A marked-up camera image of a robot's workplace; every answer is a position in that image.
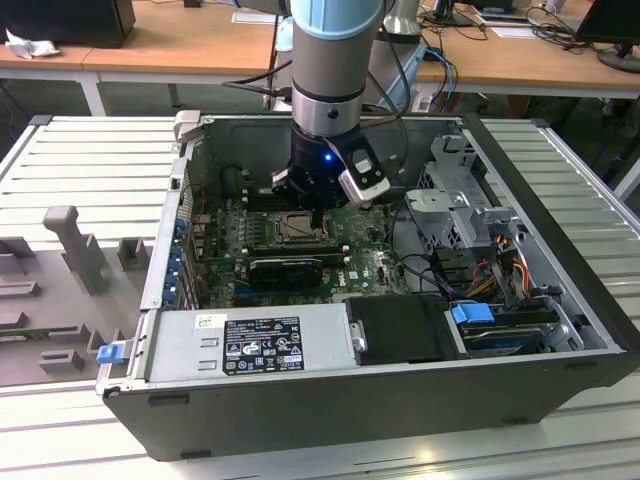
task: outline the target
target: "robotic arm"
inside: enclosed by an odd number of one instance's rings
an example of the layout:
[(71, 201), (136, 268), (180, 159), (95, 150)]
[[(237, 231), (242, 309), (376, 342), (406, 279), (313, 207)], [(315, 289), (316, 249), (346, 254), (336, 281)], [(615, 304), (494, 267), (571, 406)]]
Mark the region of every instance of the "robotic arm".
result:
[(391, 0), (238, 0), (236, 6), (291, 14), (293, 125), (291, 158), (273, 176), (273, 191), (324, 212), (348, 201), (362, 204), (390, 188), (360, 128), (367, 67)]

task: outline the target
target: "motherboard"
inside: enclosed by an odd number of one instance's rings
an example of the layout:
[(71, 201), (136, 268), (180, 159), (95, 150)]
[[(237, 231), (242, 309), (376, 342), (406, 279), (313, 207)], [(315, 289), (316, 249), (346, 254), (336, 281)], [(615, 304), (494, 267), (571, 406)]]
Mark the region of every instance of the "motherboard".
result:
[(325, 215), (250, 198), (228, 199), (195, 222), (193, 258), (201, 305), (231, 308), (342, 302), (408, 293), (389, 251), (389, 205)]

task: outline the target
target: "wooden desk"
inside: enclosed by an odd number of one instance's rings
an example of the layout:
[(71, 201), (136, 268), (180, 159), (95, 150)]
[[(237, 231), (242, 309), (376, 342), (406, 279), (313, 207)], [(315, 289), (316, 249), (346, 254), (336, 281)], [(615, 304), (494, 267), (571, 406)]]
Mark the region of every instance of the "wooden desk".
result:
[[(568, 0), (562, 17), (581, 19), (590, 6), (589, 0)], [(465, 33), (481, 36), (472, 28)], [(458, 91), (614, 98), (640, 94), (640, 75), (603, 65), (592, 50), (571, 53), (540, 39), (501, 38), (491, 28), (486, 33), (484, 42), (452, 28), (442, 36), (447, 58), (458, 68)], [(425, 37), (438, 45), (435, 34), (425, 31)], [(439, 63), (424, 63), (417, 79), (429, 89), (442, 82), (442, 75)]]
[[(584, 14), (589, 0), (568, 0), (569, 16)], [(234, 24), (233, 9), (218, 5), (185, 9), (182, 2), (162, 5), (134, 1), (136, 26), (123, 48), (62, 47), (59, 57), (32, 61), (1, 50), (0, 77), (77, 81), (93, 115), (105, 115), (100, 82), (219, 84), (263, 72), (268, 65), (272, 26)], [(469, 34), (477, 34), (468, 29)], [(563, 51), (542, 40), (464, 38), (443, 35), (447, 57), (457, 66), (457, 91), (521, 95), (635, 98), (640, 76), (602, 65), (595, 53)], [(437, 45), (435, 35), (427, 38)], [(416, 89), (430, 96), (443, 79), (438, 63), (424, 63)]]
[(35, 57), (32, 60), (17, 57), (8, 48), (0, 48), (0, 69), (81, 70), (82, 61), (89, 55), (90, 47), (64, 47), (59, 55)]
[(273, 26), (232, 23), (233, 8), (135, 1), (134, 9), (125, 45), (93, 49), (85, 70), (250, 76), (269, 66)]

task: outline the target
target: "yellow wire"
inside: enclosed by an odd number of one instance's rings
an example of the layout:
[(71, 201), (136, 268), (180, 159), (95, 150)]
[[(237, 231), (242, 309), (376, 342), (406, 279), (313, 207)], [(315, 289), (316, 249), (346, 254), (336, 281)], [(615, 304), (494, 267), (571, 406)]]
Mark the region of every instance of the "yellow wire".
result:
[(522, 265), (520, 265), (519, 263), (514, 262), (513, 266), (516, 267), (519, 271), (520, 271), (520, 276), (522, 277), (522, 291), (524, 292), (525, 295), (528, 295), (529, 292), (527, 292), (526, 288), (525, 288), (525, 273), (524, 273), (524, 267)]
[(478, 295), (479, 293), (482, 293), (487, 288), (490, 288), (495, 282), (496, 282), (496, 277), (493, 276), (490, 279), (485, 280), (484, 283), (478, 285), (476, 288), (474, 288), (471, 291), (467, 292), (467, 296), (468, 297), (473, 297), (475, 295)]

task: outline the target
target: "power supply label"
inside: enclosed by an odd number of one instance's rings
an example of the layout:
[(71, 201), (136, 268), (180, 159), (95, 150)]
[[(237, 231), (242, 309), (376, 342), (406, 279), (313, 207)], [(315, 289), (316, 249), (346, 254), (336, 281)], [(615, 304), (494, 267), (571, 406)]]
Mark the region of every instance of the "power supply label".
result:
[(228, 320), (224, 324), (227, 375), (304, 370), (299, 317)]

